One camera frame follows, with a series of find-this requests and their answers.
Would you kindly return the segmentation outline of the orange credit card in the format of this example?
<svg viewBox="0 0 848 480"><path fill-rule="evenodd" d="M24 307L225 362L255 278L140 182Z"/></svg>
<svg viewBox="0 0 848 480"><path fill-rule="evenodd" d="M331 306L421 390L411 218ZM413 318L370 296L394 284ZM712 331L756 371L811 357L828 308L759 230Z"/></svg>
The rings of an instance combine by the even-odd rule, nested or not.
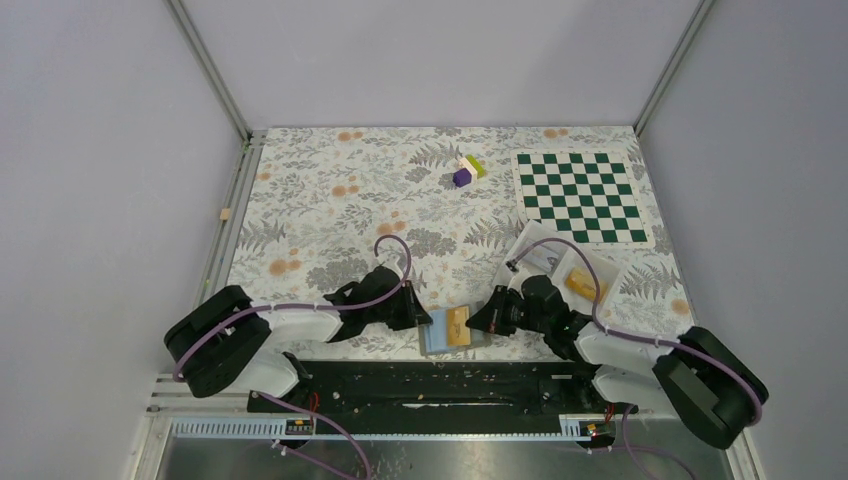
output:
<svg viewBox="0 0 848 480"><path fill-rule="evenodd" d="M450 308L446 311L446 343L450 347L463 347L472 342L471 330L466 325L471 316L468 305Z"/></svg>

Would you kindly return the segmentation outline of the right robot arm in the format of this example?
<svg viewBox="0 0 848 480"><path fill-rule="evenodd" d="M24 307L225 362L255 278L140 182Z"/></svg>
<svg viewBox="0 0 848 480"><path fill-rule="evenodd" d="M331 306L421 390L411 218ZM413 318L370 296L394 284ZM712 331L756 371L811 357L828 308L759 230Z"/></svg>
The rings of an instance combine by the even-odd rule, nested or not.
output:
<svg viewBox="0 0 848 480"><path fill-rule="evenodd" d="M604 330L543 275L524 279L518 289L496 286L466 325L499 336L538 333L557 357L593 368L573 386L583 410L623 403L673 414L718 449L757 423L769 399L765 384L711 331L695 326L666 339Z"/></svg>

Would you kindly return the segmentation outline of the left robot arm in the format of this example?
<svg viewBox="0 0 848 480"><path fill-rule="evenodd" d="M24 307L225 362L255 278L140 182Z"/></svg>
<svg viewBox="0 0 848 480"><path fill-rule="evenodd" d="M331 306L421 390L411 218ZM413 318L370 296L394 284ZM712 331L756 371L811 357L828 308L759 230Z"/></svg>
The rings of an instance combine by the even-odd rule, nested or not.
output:
<svg viewBox="0 0 848 480"><path fill-rule="evenodd" d="M164 345L175 379L194 397L229 387L258 390L296 411L311 387L283 353L286 343L346 341L374 323L402 331L432 322L411 281L380 265L312 303L255 306L242 287L226 286L172 326Z"/></svg>

